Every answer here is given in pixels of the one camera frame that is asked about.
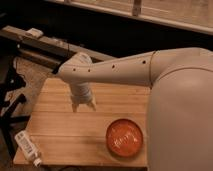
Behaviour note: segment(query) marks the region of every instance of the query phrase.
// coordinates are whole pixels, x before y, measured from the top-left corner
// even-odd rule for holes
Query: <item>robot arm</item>
[[[95,110],[95,98],[89,82],[142,85],[151,87],[159,75],[173,63],[190,55],[198,55],[199,48],[154,51],[121,59],[92,63],[85,53],[77,53],[66,61],[58,77],[69,84],[74,112],[79,104],[87,104]]]
[[[213,53],[164,50],[92,64],[83,53],[59,68],[74,107],[94,107],[88,82],[152,86],[147,112],[150,171],[212,171]]]

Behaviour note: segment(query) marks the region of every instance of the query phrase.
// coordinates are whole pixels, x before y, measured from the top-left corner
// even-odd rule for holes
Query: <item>metal stand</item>
[[[7,111],[0,117],[0,129],[2,131],[11,158],[13,158],[15,155],[15,148],[13,146],[13,141],[10,135],[10,130],[12,129],[11,124],[25,122],[29,120],[29,116],[12,117],[12,113],[14,112],[19,103],[23,104],[25,102],[25,96],[23,94],[19,95],[18,98],[7,109]]]

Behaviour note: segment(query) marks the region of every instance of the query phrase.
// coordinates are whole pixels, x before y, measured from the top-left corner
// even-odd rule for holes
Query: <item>tube cap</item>
[[[40,158],[36,158],[34,161],[33,161],[33,164],[36,166],[36,167],[39,167],[42,163],[42,160]]]

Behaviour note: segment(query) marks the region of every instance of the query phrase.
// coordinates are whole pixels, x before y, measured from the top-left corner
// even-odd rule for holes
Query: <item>black stand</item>
[[[29,116],[12,117],[12,113],[14,112],[19,103],[24,102],[26,102],[25,96],[23,94],[19,95],[19,97],[13,102],[13,104],[7,109],[7,111],[0,117],[0,128],[11,158],[13,158],[15,155],[13,141],[10,136],[10,130],[12,128],[11,124],[25,122],[29,120]]]
[[[15,155],[15,148],[13,146],[13,141],[10,135],[10,130],[12,129],[11,124],[25,122],[29,120],[29,116],[17,116],[13,117],[12,114],[18,104],[26,102],[26,98],[23,94],[19,95],[18,98],[10,105],[10,101],[5,101],[5,96],[8,91],[12,91],[21,87],[25,87],[26,83],[23,78],[16,73],[13,68],[13,57],[2,56],[0,57],[0,129],[2,131],[5,143],[8,148],[10,157],[13,158]],[[2,112],[2,108],[8,107],[6,112]]]

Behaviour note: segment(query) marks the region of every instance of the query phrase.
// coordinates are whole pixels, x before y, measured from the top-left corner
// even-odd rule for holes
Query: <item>wood grain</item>
[[[147,166],[146,108],[149,89],[139,86],[91,84],[97,111],[81,105],[72,112],[68,86],[47,79],[33,109],[27,131],[47,165]],[[145,144],[131,159],[112,155],[105,145],[107,127],[116,119],[133,120],[141,128]],[[28,164],[20,149],[15,164]]]

